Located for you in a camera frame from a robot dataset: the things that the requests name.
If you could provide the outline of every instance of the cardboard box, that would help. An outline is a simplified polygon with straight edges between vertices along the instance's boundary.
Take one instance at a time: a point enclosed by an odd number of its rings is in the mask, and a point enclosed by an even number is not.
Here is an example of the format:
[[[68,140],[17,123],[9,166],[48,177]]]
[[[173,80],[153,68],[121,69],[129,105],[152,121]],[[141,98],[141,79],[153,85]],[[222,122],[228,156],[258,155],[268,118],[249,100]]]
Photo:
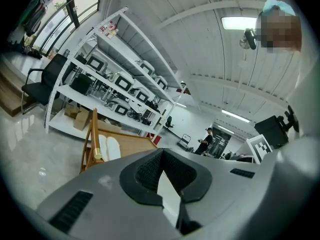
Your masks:
[[[77,114],[79,112],[79,108],[73,106],[71,104],[67,104],[64,109],[64,114],[68,117],[76,119]]]
[[[83,107],[79,108],[79,113],[76,115],[76,118],[73,123],[73,127],[77,128],[80,131],[83,131],[86,125],[90,120],[90,111],[86,110]]]
[[[109,122],[104,122],[101,120],[98,120],[98,128],[99,128],[99,130],[105,130],[105,131],[114,132],[114,133],[120,133],[120,131],[122,129],[119,126],[112,125]]]

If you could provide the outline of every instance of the chair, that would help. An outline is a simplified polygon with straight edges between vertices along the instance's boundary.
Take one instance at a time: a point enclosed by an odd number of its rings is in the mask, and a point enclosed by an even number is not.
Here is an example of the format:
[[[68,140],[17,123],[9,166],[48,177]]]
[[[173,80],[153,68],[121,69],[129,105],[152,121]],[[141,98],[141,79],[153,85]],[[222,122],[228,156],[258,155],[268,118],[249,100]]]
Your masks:
[[[166,120],[165,126],[168,128],[174,127],[174,124],[171,124],[171,122],[172,122],[172,117],[169,116],[168,119]]]
[[[90,135],[91,147],[88,147],[87,144]],[[94,108],[92,120],[84,141],[80,173],[84,172],[91,166],[102,164],[120,157],[120,145],[117,140],[112,136],[106,137],[103,134],[99,134],[98,112],[97,109]]]
[[[29,69],[25,83],[21,87],[23,91],[22,98],[21,98],[22,114],[25,114],[27,111],[35,107],[35,106],[32,106],[32,107],[29,107],[27,110],[24,110],[23,101],[24,101],[25,93],[28,94],[36,102],[41,103],[44,106],[48,104],[50,94],[54,88],[54,85],[57,81],[59,73],[61,72],[66,61],[67,61],[66,57],[64,57],[61,54],[56,54],[44,69],[40,69],[40,68]],[[76,65],[74,65],[73,63],[69,65],[69,67],[66,69],[62,77],[62,83],[66,80],[67,76],[75,67]],[[42,71],[41,82],[28,83],[29,75],[34,71]],[[54,97],[54,99],[57,99],[57,98],[59,98],[59,93],[57,93],[56,96]]]

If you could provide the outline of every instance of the person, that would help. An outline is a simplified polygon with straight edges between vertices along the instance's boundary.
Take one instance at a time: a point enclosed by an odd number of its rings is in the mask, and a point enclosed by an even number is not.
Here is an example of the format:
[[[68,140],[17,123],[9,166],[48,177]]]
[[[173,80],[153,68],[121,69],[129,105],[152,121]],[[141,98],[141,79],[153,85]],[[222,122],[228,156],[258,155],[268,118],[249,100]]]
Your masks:
[[[212,136],[212,128],[209,127],[206,129],[208,136],[205,137],[204,140],[199,139],[198,142],[201,144],[199,145],[198,149],[194,152],[194,154],[201,155],[204,151],[207,150],[208,146],[214,141],[214,137]]]
[[[316,42],[317,39],[313,36],[312,30],[308,22],[303,18],[302,13],[297,16],[289,4],[283,1],[267,0],[262,12],[256,19],[255,34],[261,43],[261,47],[267,48],[269,52],[287,51],[299,53],[300,64],[295,89],[301,85],[311,72],[315,76],[318,75],[315,73],[315,71],[319,70],[317,66],[319,63],[319,44]],[[304,107],[310,106],[310,108],[314,108],[312,111],[319,110],[318,107],[315,107],[315,104],[306,103],[302,105],[300,98],[300,94],[295,92],[292,92],[287,98],[287,102],[293,108],[295,116],[300,116],[301,118],[299,120],[299,132],[296,132],[293,127],[289,129],[287,134],[289,142],[310,133],[304,132],[307,124],[312,126],[308,119],[303,117]]]

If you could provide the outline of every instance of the ceiling light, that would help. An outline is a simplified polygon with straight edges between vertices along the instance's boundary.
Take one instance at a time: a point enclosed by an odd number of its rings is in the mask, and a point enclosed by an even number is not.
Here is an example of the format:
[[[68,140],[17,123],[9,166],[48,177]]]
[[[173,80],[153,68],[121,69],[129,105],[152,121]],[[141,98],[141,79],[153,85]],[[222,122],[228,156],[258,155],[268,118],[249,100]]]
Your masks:
[[[231,130],[228,130],[228,129],[226,129],[226,128],[224,128],[224,127],[220,126],[220,125],[218,125],[218,127],[220,127],[221,129],[224,129],[224,130],[226,130],[226,131],[227,131],[227,132],[229,132],[229,133],[232,133],[232,134],[234,134],[234,132],[233,132],[233,131],[231,131]]]
[[[223,17],[221,21],[225,30],[246,30],[256,28],[256,18],[252,17]]]
[[[184,107],[184,108],[187,107],[186,105],[182,105],[182,104],[180,104],[180,103],[176,103],[176,104],[179,105],[179,106],[181,106],[181,107]]]
[[[240,119],[240,120],[242,120],[242,121],[245,121],[246,123],[249,123],[249,122],[250,122],[250,120],[248,120],[248,119],[245,119],[245,118],[243,118],[243,117],[241,117],[241,116],[239,116],[239,115],[236,115],[236,114],[234,114],[234,113],[225,111],[225,110],[223,110],[223,109],[222,109],[222,113],[227,114],[227,115],[229,115],[229,116],[231,116],[231,117],[234,117],[234,118],[238,118],[238,119]]]

